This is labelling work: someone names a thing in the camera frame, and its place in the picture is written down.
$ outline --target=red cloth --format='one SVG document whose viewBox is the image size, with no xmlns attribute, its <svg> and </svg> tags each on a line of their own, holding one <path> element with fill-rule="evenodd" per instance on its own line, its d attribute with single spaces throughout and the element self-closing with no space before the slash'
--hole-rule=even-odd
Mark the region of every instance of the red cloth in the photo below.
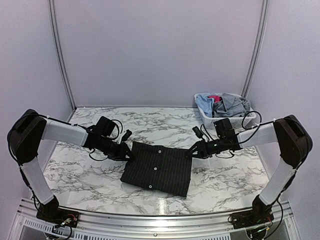
<svg viewBox="0 0 320 240">
<path fill-rule="evenodd" d="M 208 98 L 209 98 L 209 99 L 214 99 L 214 102 L 215 102 L 215 103 L 222 101 L 222 98 L 221 98 L 220 96 L 211 95 L 211 96 L 208 96 Z"/>
</svg>

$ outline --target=marble table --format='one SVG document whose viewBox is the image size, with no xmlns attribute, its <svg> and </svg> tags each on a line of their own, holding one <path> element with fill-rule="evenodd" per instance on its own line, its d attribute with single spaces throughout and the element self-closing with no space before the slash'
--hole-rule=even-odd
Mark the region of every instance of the marble table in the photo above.
<svg viewBox="0 0 320 240">
<path fill-rule="evenodd" d="M 133 132 L 127 141 L 130 148 L 137 141 L 188 149 L 199 140 L 192 128 L 202 124 L 196 108 L 158 107 L 78 108 L 70 122 L 88 127 L 101 116 L 118 119 L 125 130 Z M 214 130 L 209 132 L 217 137 Z M 61 206 L 129 215 L 212 213 L 250 207 L 268 182 L 254 147 L 235 152 L 231 159 L 193 158 L 187 197 L 123 183 L 120 177 L 126 162 L 93 161 L 89 152 L 72 144 L 57 144 L 44 175 Z M 101 153 L 95 157 L 104 158 Z"/>
</svg>

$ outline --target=black shirt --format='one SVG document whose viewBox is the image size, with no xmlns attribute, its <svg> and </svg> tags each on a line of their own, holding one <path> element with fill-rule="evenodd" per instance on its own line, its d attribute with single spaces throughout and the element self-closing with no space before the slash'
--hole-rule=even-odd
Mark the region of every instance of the black shirt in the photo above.
<svg viewBox="0 0 320 240">
<path fill-rule="evenodd" d="M 135 161 L 125 165 L 121 181 L 144 189 L 159 190 L 182 197 L 187 196 L 192 157 L 186 149 L 148 145 L 134 141 Z"/>
</svg>

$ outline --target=gray marble vein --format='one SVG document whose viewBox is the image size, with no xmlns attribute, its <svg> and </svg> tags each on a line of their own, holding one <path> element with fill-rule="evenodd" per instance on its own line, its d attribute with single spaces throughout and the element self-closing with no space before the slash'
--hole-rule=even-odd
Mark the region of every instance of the gray marble vein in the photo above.
<svg viewBox="0 0 320 240">
<path fill-rule="evenodd" d="M 120 107 L 79 108 L 71 123 L 96 124 L 101 116 L 122 121 L 133 134 L 127 141 L 190 148 L 199 139 L 192 128 L 202 124 L 195 108 Z M 214 138 L 216 133 L 209 130 Z M 250 207 L 268 177 L 254 147 L 235 152 L 230 159 L 212 157 L 192 160 L 187 197 L 157 190 L 144 190 L 120 181 L 126 162 L 93 161 L 89 150 L 59 142 L 44 171 L 45 178 L 62 206 L 88 211 L 187 215 Z M 105 156 L 99 151 L 97 159 Z"/>
</svg>

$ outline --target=white plastic basket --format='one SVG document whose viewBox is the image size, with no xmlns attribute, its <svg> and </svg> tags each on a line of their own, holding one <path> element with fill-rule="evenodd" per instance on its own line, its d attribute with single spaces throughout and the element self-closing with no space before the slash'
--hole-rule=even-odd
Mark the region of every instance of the white plastic basket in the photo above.
<svg viewBox="0 0 320 240">
<path fill-rule="evenodd" d="M 194 100 L 197 99 L 197 95 L 199 93 L 194 95 Z M 203 124 L 207 129 L 214 129 L 215 128 L 215 122 L 219 121 L 221 119 L 225 119 L 226 117 L 208 117 L 205 115 L 204 111 L 198 107 L 199 112 L 200 112 L 200 116 L 202 118 Z M 254 112 L 251 112 L 248 116 L 245 117 L 245 120 L 243 122 L 243 125 L 246 126 L 252 119 L 255 119 L 257 117 L 257 115 Z M 234 128 L 242 128 L 241 123 L 242 120 L 244 119 L 243 117 L 228 117 L 228 119 L 230 119 L 231 125 Z"/>
</svg>

